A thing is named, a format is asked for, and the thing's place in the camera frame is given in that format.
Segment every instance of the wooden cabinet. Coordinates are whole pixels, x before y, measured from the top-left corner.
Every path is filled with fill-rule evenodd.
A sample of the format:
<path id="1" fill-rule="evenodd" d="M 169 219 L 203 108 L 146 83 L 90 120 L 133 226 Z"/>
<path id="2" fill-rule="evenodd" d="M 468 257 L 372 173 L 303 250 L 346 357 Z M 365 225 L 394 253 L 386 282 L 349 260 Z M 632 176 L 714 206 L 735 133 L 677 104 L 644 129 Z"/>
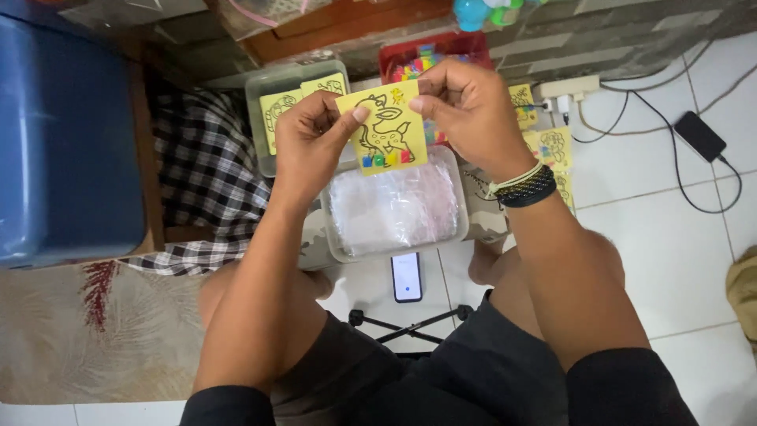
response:
<path id="1" fill-rule="evenodd" d="M 452 0 L 387 0 L 376 4 L 334 0 L 313 13 L 243 39 L 239 44 L 265 64 L 450 13 Z"/>

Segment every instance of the plaid fabric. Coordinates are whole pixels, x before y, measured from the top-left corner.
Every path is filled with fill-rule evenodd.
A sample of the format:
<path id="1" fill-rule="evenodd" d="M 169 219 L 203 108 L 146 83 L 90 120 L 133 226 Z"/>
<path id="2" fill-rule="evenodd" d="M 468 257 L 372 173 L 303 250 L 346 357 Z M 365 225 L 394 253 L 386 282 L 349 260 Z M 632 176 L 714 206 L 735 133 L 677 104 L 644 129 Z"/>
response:
<path id="1" fill-rule="evenodd" d="M 152 109 L 164 225 L 210 227 L 215 240 L 123 262 L 161 275 L 207 274 L 244 255 L 273 181 L 257 173 L 252 138 L 228 96 L 178 92 Z"/>

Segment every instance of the tripod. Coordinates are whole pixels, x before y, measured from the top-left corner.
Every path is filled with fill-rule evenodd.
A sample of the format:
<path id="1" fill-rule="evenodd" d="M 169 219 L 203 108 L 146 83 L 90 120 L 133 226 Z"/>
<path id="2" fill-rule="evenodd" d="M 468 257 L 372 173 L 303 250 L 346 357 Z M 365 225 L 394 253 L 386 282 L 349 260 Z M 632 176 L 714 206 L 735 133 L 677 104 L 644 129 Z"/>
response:
<path id="1" fill-rule="evenodd" d="M 394 324 L 389 324 L 388 322 L 379 321 L 373 318 L 368 318 L 365 315 L 365 312 L 361 311 L 360 309 L 353 309 L 350 311 L 350 319 L 349 323 L 353 327 L 358 327 L 363 322 L 367 322 L 368 324 L 374 324 L 378 325 L 379 327 L 387 328 L 389 330 L 394 330 L 393 333 L 389 333 L 386 336 L 379 337 L 376 339 L 379 343 L 386 343 L 389 340 L 397 339 L 400 336 L 404 336 L 405 334 L 409 334 L 411 337 L 417 337 L 418 339 L 426 340 L 428 342 L 440 344 L 444 342 L 444 339 L 440 339 L 438 337 L 434 337 L 425 333 L 421 333 L 418 330 L 419 328 L 425 327 L 427 325 L 434 324 L 435 322 L 439 322 L 443 319 L 447 319 L 449 317 L 453 317 L 457 315 L 458 319 L 461 321 L 465 321 L 468 318 L 468 315 L 473 312 L 473 308 L 471 308 L 468 305 L 458 305 L 457 308 L 446 312 L 441 315 L 437 315 L 433 318 L 429 318 L 427 320 L 421 321 L 418 324 L 412 324 L 409 327 L 399 327 Z"/>

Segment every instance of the hand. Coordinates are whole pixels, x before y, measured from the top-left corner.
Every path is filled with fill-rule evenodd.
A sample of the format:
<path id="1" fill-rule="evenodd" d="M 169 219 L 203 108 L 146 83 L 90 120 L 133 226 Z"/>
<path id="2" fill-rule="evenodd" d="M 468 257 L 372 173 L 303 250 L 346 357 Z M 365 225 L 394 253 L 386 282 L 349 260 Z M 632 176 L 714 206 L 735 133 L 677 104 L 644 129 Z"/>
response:
<path id="1" fill-rule="evenodd" d="M 436 121 L 465 160 L 504 182 L 531 170 L 507 84 L 494 71 L 448 58 L 419 77 L 415 112 Z"/>
<path id="2" fill-rule="evenodd" d="M 334 176 L 341 150 L 370 114 L 359 107 L 340 116 L 339 96 L 320 90 L 279 117 L 273 184 L 279 198 L 308 208 Z"/>

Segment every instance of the black smartphone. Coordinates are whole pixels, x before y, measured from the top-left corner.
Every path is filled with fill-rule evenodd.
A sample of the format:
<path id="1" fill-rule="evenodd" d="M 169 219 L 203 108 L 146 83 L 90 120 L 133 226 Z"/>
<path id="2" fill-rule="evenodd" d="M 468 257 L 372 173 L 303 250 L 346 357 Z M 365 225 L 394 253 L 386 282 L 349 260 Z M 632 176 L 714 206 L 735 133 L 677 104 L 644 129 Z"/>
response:
<path id="1" fill-rule="evenodd" d="M 420 255 L 410 253 L 391 258 L 391 280 L 397 303 L 420 302 L 423 299 Z"/>
<path id="2" fill-rule="evenodd" d="M 725 141 L 693 111 L 684 114 L 673 128 L 708 163 L 712 163 L 725 150 Z"/>

